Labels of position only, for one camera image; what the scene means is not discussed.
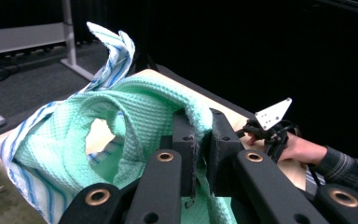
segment striped cloth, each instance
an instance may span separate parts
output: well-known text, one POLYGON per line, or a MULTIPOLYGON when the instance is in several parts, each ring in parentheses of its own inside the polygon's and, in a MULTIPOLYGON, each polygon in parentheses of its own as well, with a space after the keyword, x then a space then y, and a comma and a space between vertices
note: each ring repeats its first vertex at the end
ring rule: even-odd
MULTIPOLYGON (((186 110, 197 146, 212 129, 209 106, 190 92, 155 77, 123 78, 134 53, 125 33, 90 22, 88 27, 109 49, 106 65, 83 90, 38 109, 0 149, 10 180, 47 223, 59 223, 78 192, 91 184, 121 189, 139 178, 160 137, 172 134, 174 111, 186 110), (96 119, 106 120, 117 138, 102 153, 86 156, 86 137, 96 119)), ((210 195, 205 173, 200 164, 201 187, 196 201, 182 210, 182 222, 234 223, 229 202, 210 195)))

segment table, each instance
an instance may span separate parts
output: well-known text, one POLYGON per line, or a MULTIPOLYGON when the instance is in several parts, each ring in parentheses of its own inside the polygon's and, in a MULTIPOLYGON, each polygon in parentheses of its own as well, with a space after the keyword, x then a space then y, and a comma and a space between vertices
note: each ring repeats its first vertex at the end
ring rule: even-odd
MULTIPOLYGON (((233 127, 234 131, 237 131, 242 128, 242 126, 246 123, 246 118, 244 115, 239 114, 238 112, 217 103, 214 99, 208 98, 205 95, 200 94, 199 92, 190 89, 189 87, 185 86, 184 84, 177 82, 169 77, 163 76, 162 74, 151 70, 145 69, 134 76, 151 76, 151 77, 158 77, 158 78, 165 78, 170 81, 174 85, 179 85, 181 88, 186 89, 187 91, 191 91, 192 94, 198 95, 205 99, 205 102, 209 105, 210 108, 217 109, 223 112, 231 126, 233 127)), ((10 131, 7 133, 3 133, 0 135, 0 145, 5 140, 5 138, 9 135, 10 131)), ((100 151, 107 145, 109 141, 111 141, 114 136, 110 133, 107 125, 105 124, 104 120, 96 119, 91 126, 91 132, 87 137, 87 153, 91 153, 94 151, 100 151)), ((254 146, 247 146, 245 141, 248 139, 248 136, 245 136, 241 139, 243 145, 247 149, 259 149, 263 148, 262 141, 257 142, 254 146)), ((278 162, 279 168, 283 171, 283 173, 292 181, 292 183, 298 187, 299 189, 305 190, 306 188, 306 168, 303 164, 298 161, 288 160, 288 161, 279 161, 278 162)))

